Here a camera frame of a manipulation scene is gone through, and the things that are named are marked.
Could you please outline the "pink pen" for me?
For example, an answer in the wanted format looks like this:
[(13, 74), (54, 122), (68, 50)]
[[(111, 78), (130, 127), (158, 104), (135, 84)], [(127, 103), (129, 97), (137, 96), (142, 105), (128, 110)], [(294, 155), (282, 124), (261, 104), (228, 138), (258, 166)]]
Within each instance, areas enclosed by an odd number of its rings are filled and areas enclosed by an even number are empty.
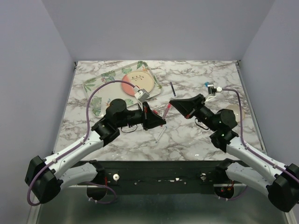
[(162, 116), (163, 119), (166, 118), (166, 115), (167, 115), (168, 111), (169, 111), (169, 109), (166, 108), (165, 111), (164, 111), (164, 113), (163, 113), (163, 116)]

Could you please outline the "white pen blue tip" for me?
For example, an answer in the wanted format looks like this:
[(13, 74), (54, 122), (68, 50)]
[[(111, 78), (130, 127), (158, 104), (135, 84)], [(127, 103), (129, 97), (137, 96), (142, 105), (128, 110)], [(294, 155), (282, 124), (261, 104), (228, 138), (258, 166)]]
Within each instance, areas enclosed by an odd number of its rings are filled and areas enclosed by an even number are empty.
[(161, 137), (163, 136), (163, 134), (165, 133), (165, 131), (167, 130), (167, 126), (165, 126), (162, 131), (160, 132), (160, 134), (158, 135), (157, 139), (156, 139), (156, 143), (158, 143), (161, 139)]

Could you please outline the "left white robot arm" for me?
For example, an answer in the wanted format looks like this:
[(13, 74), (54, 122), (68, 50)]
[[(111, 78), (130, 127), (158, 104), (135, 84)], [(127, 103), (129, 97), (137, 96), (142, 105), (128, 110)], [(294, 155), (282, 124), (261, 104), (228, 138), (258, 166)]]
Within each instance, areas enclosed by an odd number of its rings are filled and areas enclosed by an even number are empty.
[(93, 126), (87, 127), (87, 133), (59, 153), (42, 159), (40, 156), (29, 162), (25, 183), (28, 185), (27, 201), (33, 193), (39, 204), (55, 198), (63, 187), (82, 182), (99, 184), (103, 181), (103, 172), (88, 163), (79, 169), (73, 166), (92, 152), (101, 149), (120, 135), (120, 128), (142, 125), (144, 130), (165, 125), (164, 118), (143, 102), (137, 110), (128, 110), (123, 99), (114, 99), (106, 109), (106, 114)]

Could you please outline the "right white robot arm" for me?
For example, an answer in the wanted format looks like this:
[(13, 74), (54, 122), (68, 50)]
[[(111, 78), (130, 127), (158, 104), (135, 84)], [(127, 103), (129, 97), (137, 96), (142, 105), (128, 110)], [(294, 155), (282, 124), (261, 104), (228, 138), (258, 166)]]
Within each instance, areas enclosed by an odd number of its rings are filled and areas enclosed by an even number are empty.
[(213, 113), (205, 105), (201, 94), (189, 99), (173, 99), (170, 104), (186, 119), (195, 117), (206, 125), (213, 134), (212, 144), (247, 164), (243, 167), (231, 163), (216, 169), (215, 178), (221, 183), (229, 179), (246, 184), (266, 195), (279, 210), (289, 212), (299, 202), (299, 167), (285, 165), (251, 148), (241, 136), (233, 131), (237, 126), (232, 110), (221, 109)]

